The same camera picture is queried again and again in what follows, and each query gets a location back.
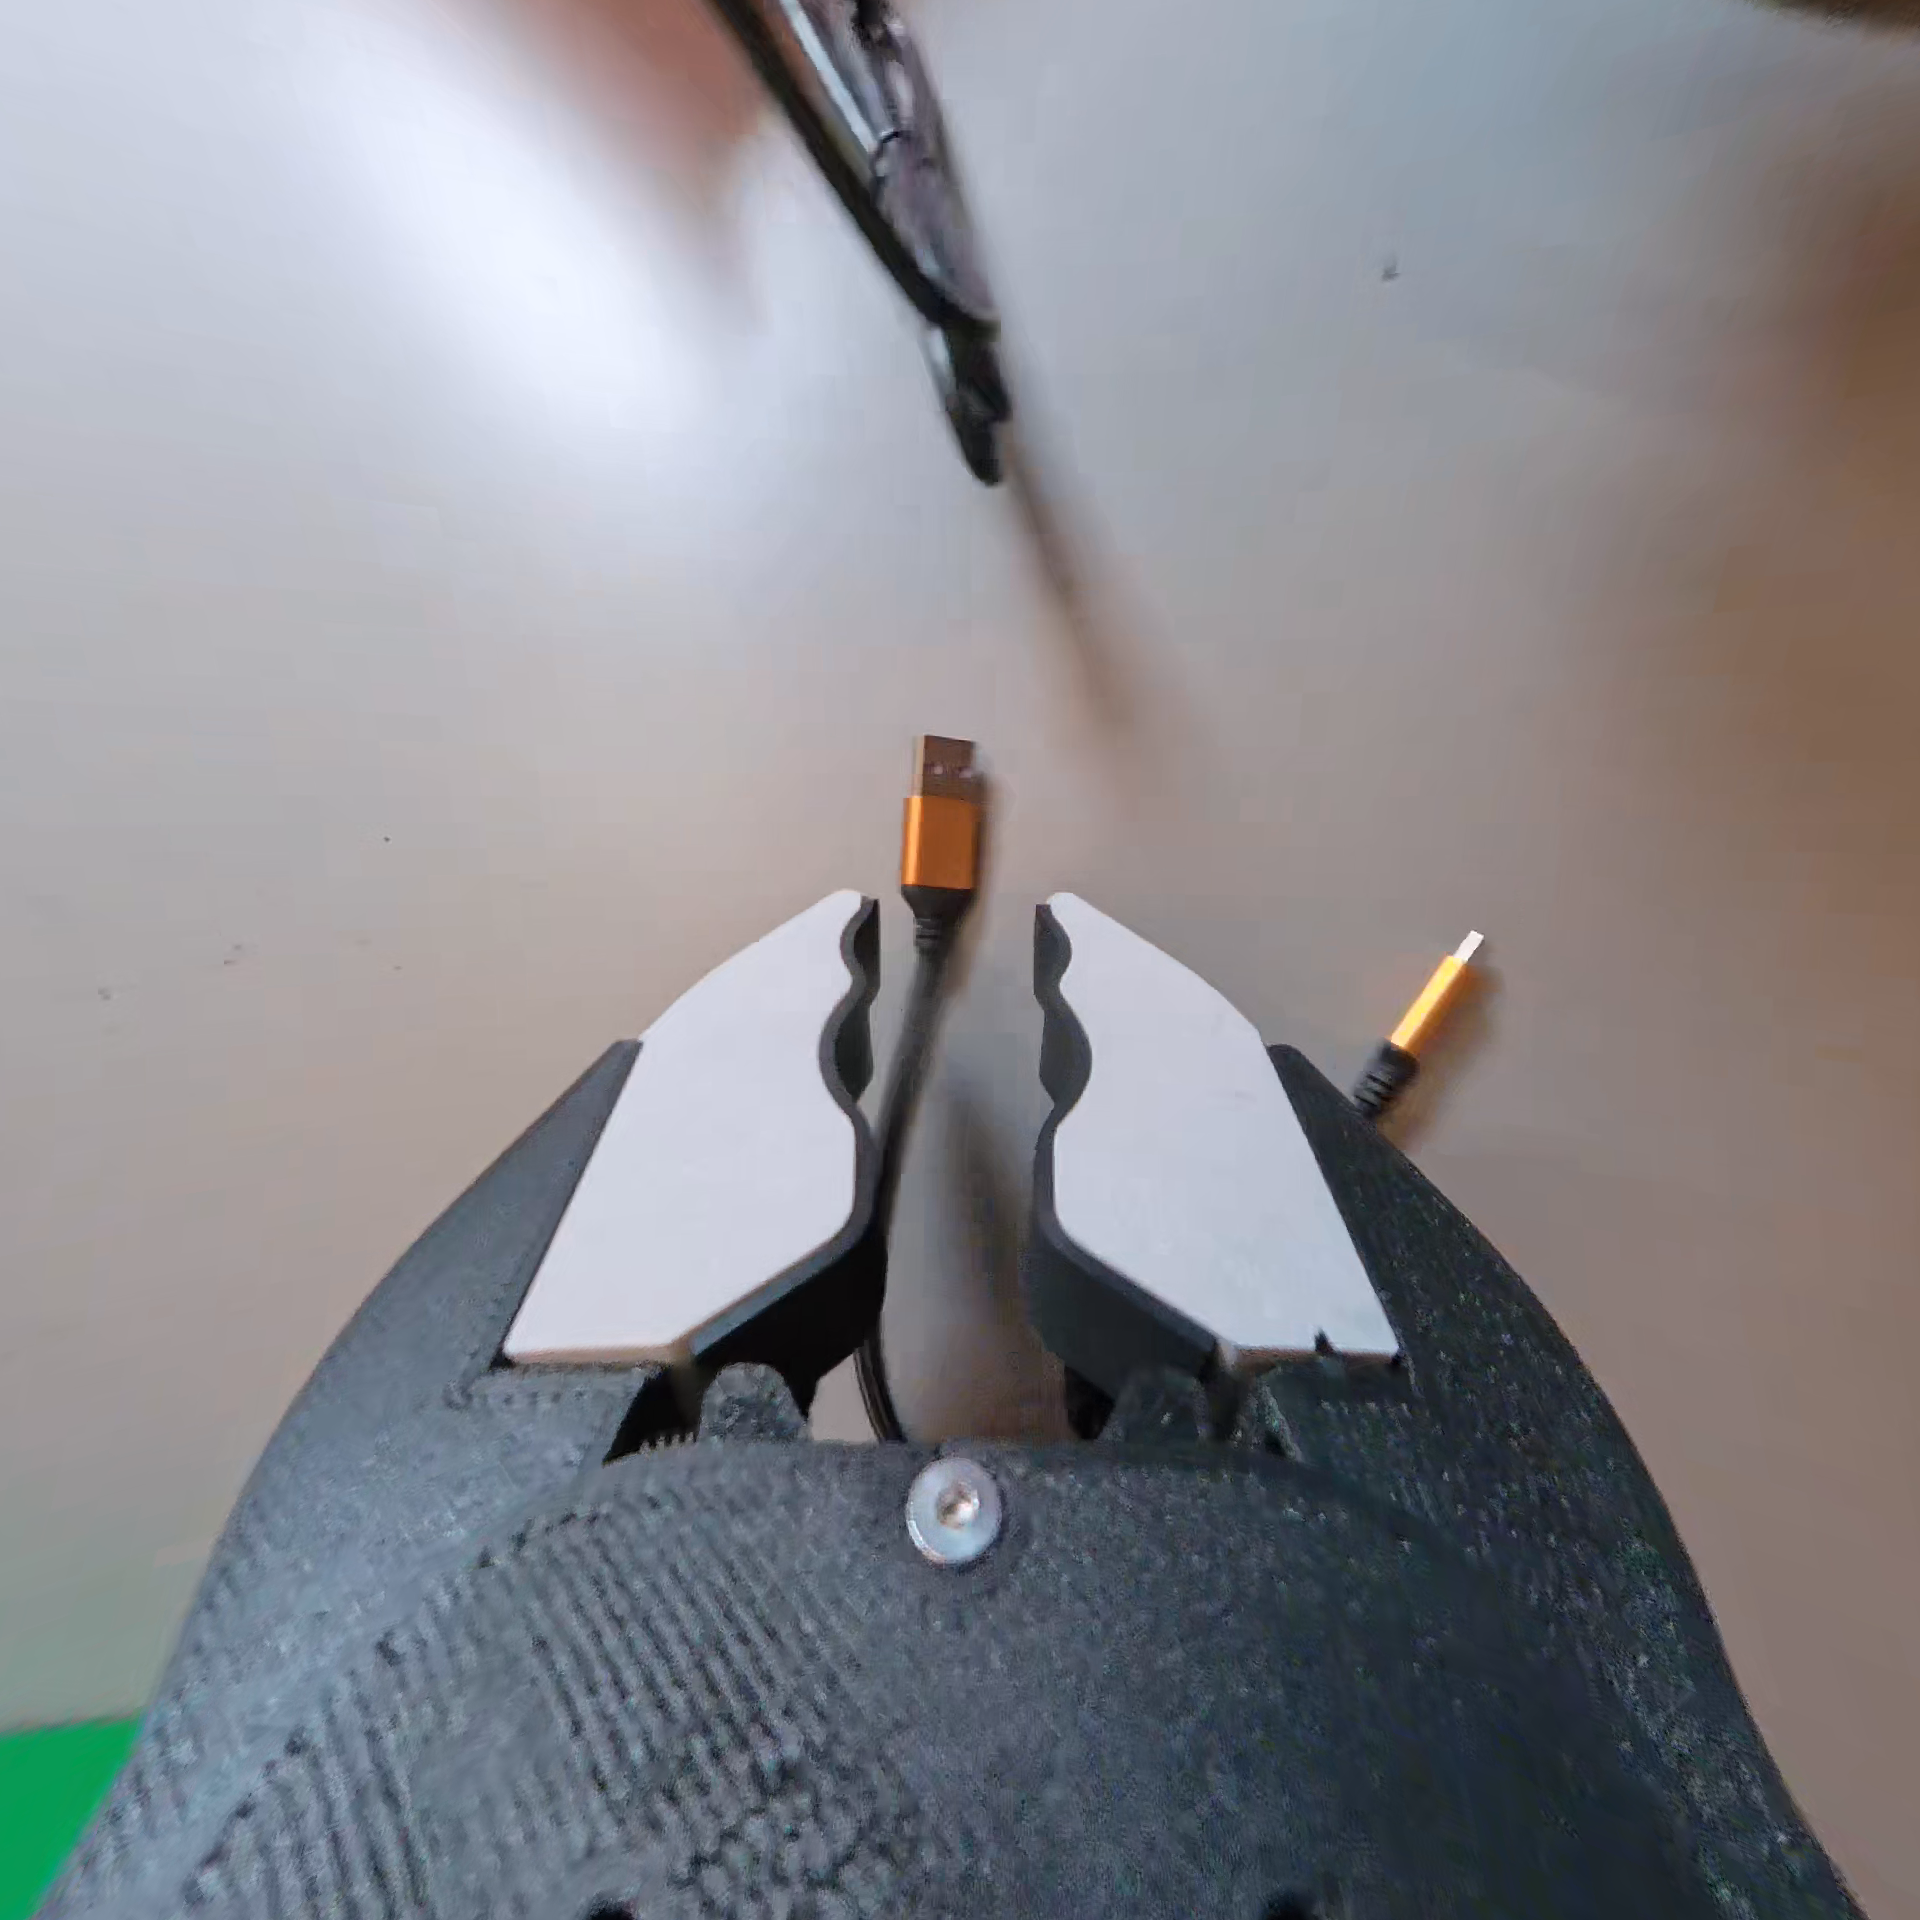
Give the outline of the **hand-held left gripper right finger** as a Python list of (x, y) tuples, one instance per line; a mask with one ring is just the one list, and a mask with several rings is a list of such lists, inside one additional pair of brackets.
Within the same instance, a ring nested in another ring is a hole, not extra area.
[(1074, 894), (1036, 917), (1039, 1126), (1026, 1295), (1092, 1388), (1202, 1385), (1400, 1338), (1255, 1021)]

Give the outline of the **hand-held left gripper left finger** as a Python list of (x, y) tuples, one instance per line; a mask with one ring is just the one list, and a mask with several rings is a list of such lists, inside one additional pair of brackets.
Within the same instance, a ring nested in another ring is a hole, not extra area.
[(809, 1407), (882, 1301), (873, 1078), (880, 908), (826, 894), (637, 1038), (506, 1325), (518, 1368), (738, 1362)]

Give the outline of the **black usb cable orange plugs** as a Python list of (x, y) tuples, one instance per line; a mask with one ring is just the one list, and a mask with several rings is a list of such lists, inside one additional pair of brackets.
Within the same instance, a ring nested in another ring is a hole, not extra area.
[[(892, 1212), (904, 1166), (904, 1144), (927, 1078), (938, 1021), (962, 925), (972, 914), (988, 855), (988, 782), (976, 766), (976, 744), (951, 736), (920, 736), (913, 746), (913, 770), (902, 799), (900, 896), (913, 921), (913, 970), (902, 1005), (902, 1025), (887, 1066), (880, 1096), (877, 1146), (880, 1240), (892, 1225)], [(1420, 1054), (1465, 992), (1480, 951), (1480, 934), (1471, 930), (1425, 977), (1420, 997), (1400, 1021), (1376, 1047), (1356, 1092), (1356, 1113), (1369, 1121), (1386, 1114), (1420, 1072)], [(1121, 1388), (1081, 1385), (1094, 1400), (1118, 1400)], [(1240, 1383), (1199, 1383), (1213, 1405), (1230, 1407)]]

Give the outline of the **black usb hub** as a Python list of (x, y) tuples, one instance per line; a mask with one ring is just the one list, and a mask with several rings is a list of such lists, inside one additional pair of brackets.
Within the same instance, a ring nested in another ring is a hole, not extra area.
[(842, 213), (920, 322), (951, 437), (983, 487), (1015, 416), (1001, 314), (944, 104), (892, 2), (710, 2)]

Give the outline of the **green plastic bin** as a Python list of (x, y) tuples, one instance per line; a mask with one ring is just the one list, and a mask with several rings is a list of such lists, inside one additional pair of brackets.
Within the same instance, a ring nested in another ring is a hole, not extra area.
[(1, 1734), (1, 1914), (31, 1914), (137, 1738), (137, 1718)]

